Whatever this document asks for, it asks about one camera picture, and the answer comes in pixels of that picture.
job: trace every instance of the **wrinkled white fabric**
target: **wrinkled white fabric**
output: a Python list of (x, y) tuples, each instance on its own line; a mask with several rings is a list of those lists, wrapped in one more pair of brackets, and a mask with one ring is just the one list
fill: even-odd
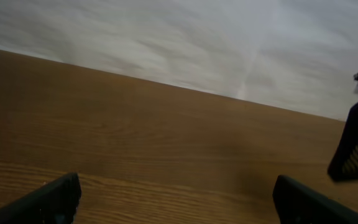
[(345, 119), (358, 0), (0, 0), (0, 49)]

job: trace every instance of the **white paper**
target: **white paper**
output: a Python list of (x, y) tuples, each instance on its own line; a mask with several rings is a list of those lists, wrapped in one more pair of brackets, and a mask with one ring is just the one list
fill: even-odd
[(0, 49), (334, 119), (358, 0), (0, 0)]

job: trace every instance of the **brown table top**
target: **brown table top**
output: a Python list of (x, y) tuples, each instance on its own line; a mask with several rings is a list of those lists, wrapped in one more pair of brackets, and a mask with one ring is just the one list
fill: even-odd
[(76, 224), (278, 223), (279, 174), (358, 211), (326, 175), (343, 126), (0, 51), (0, 207), (75, 171)]

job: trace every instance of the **wood grain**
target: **wood grain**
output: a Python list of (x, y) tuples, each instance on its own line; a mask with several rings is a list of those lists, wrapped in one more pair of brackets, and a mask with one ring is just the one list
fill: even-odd
[(343, 126), (0, 51), (0, 207), (75, 171), (75, 223), (278, 223), (279, 174), (358, 211), (326, 175)]

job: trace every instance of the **white backdrop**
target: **white backdrop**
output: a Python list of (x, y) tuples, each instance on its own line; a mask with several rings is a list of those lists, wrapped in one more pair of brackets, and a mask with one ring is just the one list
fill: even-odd
[(358, 0), (0, 0), (0, 49), (334, 119)]

